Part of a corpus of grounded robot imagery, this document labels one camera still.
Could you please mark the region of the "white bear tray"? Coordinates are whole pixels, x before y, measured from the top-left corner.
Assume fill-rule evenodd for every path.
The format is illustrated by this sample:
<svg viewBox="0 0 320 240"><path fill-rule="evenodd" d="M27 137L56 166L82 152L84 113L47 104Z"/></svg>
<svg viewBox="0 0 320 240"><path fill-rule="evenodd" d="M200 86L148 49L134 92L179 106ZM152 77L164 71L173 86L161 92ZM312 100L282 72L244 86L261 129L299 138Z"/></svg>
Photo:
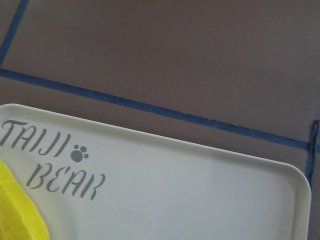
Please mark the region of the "white bear tray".
<svg viewBox="0 0 320 240"><path fill-rule="evenodd" d="M311 189L282 162L18 104L0 157L53 240L305 240Z"/></svg>

